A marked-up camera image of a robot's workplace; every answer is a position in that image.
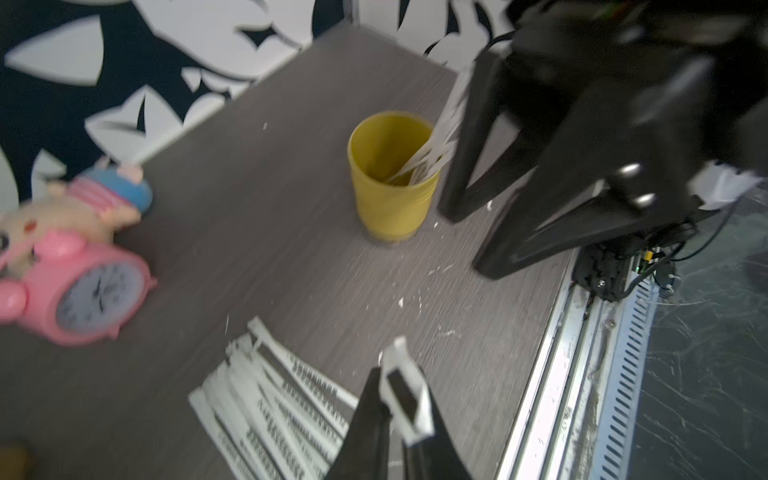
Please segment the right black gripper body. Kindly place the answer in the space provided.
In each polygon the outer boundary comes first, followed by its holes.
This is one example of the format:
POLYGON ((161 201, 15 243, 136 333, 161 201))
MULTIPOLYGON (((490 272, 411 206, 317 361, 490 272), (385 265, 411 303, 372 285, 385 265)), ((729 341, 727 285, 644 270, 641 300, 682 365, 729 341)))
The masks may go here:
MULTIPOLYGON (((686 187, 709 161, 750 171, 748 12, 513 11, 509 18, 515 28, 509 64, 535 89, 534 124, 524 129, 542 127, 536 167, 573 109, 613 107, 677 122, 677 134, 690 145, 686 187)), ((689 195, 685 217, 704 211, 689 195)))

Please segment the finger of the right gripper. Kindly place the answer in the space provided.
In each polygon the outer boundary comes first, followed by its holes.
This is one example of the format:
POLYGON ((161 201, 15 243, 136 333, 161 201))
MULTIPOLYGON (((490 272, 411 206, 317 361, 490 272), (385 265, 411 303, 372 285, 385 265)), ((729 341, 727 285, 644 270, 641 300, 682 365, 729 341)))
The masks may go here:
POLYGON ((535 107, 534 86, 515 76, 505 58, 490 51, 479 54, 457 148, 438 203, 445 219, 463 221, 534 168, 539 142, 524 128, 534 124, 535 107), (517 137, 482 176, 472 181, 494 123, 502 114, 518 128, 517 137))
POLYGON ((486 237, 474 268, 500 279, 552 255, 682 221, 689 143, 669 115, 578 107, 486 237))

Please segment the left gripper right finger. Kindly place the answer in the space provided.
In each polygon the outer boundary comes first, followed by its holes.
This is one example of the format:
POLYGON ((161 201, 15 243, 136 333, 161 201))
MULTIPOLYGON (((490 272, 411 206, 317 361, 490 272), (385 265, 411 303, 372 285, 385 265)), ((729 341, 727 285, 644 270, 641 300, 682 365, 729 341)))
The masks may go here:
POLYGON ((430 400, 434 434, 412 446, 403 445, 405 479, 470 479, 443 421, 431 389, 430 400))

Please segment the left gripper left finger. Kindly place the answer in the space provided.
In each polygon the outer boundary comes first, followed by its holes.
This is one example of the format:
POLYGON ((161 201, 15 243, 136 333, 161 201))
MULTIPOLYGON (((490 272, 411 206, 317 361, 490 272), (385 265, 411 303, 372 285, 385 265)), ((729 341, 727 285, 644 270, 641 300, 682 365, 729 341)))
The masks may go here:
POLYGON ((326 480, 388 478, 391 415, 380 399, 380 379, 381 369, 373 368, 326 480))

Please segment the eleventh white straw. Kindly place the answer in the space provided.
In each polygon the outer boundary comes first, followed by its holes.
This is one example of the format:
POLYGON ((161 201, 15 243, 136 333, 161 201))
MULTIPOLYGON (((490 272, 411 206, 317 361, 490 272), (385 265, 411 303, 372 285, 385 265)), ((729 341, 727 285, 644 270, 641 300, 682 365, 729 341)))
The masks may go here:
POLYGON ((309 365, 307 362, 299 358, 293 352, 288 350, 282 343, 275 340, 266 325, 262 320, 255 316, 248 324, 249 331, 262 343, 273 351, 273 355, 277 357, 286 369, 294 371, 299 378, 308 378, 312 382, 316 383, 319 387, 327 390, 332 396, 336 397, 346 406, 356 409, 359 404, 359 398, 352 394, 350 391, 342 387, 340 384, 309 365))

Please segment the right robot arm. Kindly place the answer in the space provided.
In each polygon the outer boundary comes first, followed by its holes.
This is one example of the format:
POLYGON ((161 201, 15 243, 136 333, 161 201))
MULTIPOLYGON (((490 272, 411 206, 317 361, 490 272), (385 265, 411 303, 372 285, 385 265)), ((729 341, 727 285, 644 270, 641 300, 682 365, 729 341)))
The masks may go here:
POLYGON ((636 242, 767 176, 763 1, 513 1, 483 50, 439 202, 458 223, 518 186, 473 266, 500 279, 636 242))

